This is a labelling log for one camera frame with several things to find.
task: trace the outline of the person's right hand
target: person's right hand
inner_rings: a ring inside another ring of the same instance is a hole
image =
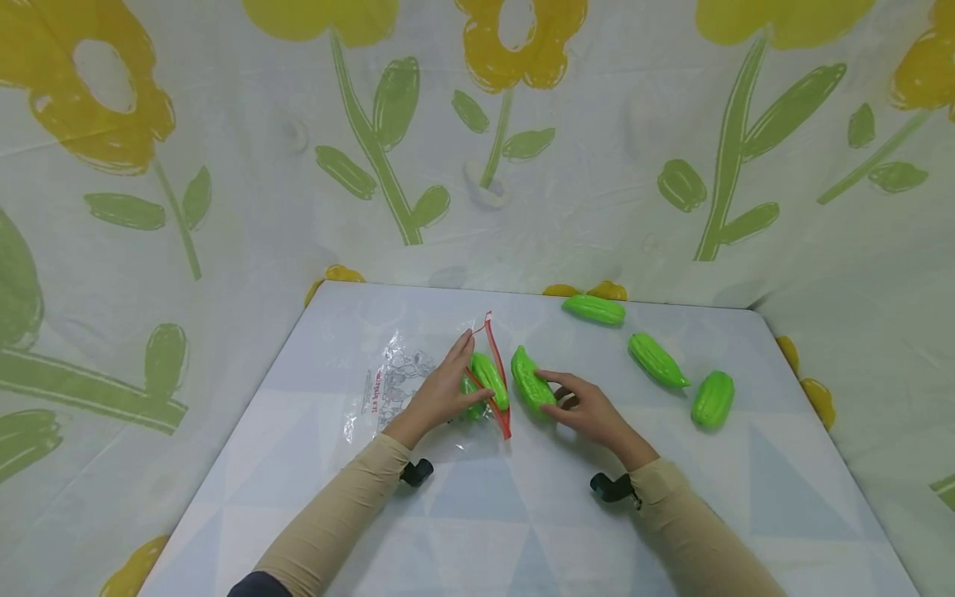
[[[561,406],[542,405],[541,412],[616,454],[627,471],[660,457],[594,384],[571,373],[538,370],[534,374],[544,381],[561,384],[554,397],[559,403],[566,398]]]

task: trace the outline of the green toy bitter melon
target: green toy bitter melon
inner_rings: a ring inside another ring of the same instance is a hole
[[[710,373],[696,391],[690,417],[700,427],[717,429],[730,413],[734,394],[732,377],[721,371]]]
[[[575,294],[563,302],[562,308],[571,313],[607,326],[624,323],[626,309],[623,305],[589,294]]]
[[[471,371],[474,373],[480,385],[489,390],[494,390],[494,401],[498,405],[498,410],[502,413],[511,407],[507,399],[507,388],[498,374],[498,368],[495,367],[491,357],[483,352],[475,352],[471,355]]]
[[[627,343],[630,354],[643,366],[650,377],[664,386],[686,388],[690,382],[680,372],[680,366],[673,357],[657,344],[648,333],[635,333]]]
[[[478,386],[467,375],[461,377],[461,393],[464,395],[478,391]],[[480,419],[487,411],[487,401],[481,400],[478,404],[472,404],[464,411],[464,415],[473,421]]]
[[[524,399],[524,404],[534,414],[539,415],[542,404],[557,404],[557,399],[554,398],[554,393],[547,382],[534,375],[536,370],[537,363],[527,356],[523,345],[518,346],[514,356],[511,357],[511,376],[514,378],[514,383],[518,385],[518,392]]]

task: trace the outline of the dark sleeve cuff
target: dark sleeve cuff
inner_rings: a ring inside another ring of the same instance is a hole
[[[292,594],[271,574],[256,570],[232,587],[228,597],[292,597]]]

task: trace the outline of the table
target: table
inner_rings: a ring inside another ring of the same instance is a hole
[[[563,312],[561,301],[325,282],[140,595],[225,595],[359,447],[343,440],[345,414],[365,400],[384,343],[398,334],[426,369],[488,310],[505,365],[523,344],[541,366],[598,383],[790,595],[917,595],[757,314],[626,303],[623,327],[612,329]],[[677,393],[650,381],[626,352],[637,331],[694,385]],[[736,399],[724,428],[708,434],[690,421],[690,404],[713,369],[732,375]],[[533,422],[511,385],[508,444],[419,446],[414,457],[437,460],[434,474],[416,490],[402,483],[329,594],[675,594],[632,506],[603,504],[588,487],[597,472],[622,474],[619,464]]]

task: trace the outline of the fabric backdrop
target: fabric backdrop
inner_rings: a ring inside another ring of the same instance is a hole
[[[752,308],[955,572],[950,0],[0,0],[0,577],[135,594],[312,282]]]

